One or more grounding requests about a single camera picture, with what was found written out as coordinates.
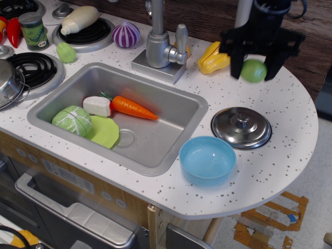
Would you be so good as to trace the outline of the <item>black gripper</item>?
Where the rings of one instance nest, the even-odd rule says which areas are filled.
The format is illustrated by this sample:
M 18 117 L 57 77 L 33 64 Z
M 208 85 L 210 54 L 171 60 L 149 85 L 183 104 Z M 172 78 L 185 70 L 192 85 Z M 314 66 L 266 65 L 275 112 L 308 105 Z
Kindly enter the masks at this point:
M 246 54 L 265 55 L 267 74 L 272 80 L 287 56 L 297 56 L 306 36 L 281 27 L 284 16 L 291 8 L 291 1 L 253 1 L 247 22 L 221 33 L 219 52 L 231 57 L 231 76 L 239 79 Z M 272 53 L 280 49 L 286 53 Z

